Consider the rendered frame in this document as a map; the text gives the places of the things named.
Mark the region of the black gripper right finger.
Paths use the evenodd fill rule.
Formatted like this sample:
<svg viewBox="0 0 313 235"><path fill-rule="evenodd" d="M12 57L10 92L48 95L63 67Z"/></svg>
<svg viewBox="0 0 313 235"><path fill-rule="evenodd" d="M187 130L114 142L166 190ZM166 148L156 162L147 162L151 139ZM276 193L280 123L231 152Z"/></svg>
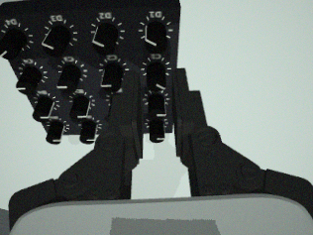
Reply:
<svg viewBox="0 0 313 235"><path fill-rule="evenodd" d="M300 203L313 219L310 181L270 169L262 170L224 144L219 132L207 125L200 90L189 90L185 67L171 72L171 87L176 156L188 168L191 196L280 195Z"/></svg>

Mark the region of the black knob box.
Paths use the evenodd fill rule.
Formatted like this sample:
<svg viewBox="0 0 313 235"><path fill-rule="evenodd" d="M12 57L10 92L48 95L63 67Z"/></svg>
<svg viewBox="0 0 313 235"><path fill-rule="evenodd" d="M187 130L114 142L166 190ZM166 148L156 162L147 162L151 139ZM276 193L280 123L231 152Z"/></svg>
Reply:
<svg viewBox="0 0 313 235"><path fill-rule="evenodd" d="M140 74L144 134L161 143L164 132L172 133L180 11L179 0L3 2L0 57L46 141L58 145L62 135L80 135L81 143L93 144L108 129L112 97L123 94L127 70Z"/></svg>

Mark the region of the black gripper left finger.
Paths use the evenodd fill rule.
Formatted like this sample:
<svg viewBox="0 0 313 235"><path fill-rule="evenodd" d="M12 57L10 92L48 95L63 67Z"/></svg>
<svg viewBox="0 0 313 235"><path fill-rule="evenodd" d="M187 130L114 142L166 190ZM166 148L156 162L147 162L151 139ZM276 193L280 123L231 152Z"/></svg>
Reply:
<svg viewBox="0 0 313 235"><path fill-rule="evenodd" d="M85 201L131 199L132 170L143 158L143 141L140 74L127 70L123 94L114 94L112 98L108 131L98 135L94 149L59 178L29 186L11 196L10 232L25 212L46 204L84 201L84 198Z"/></svg>

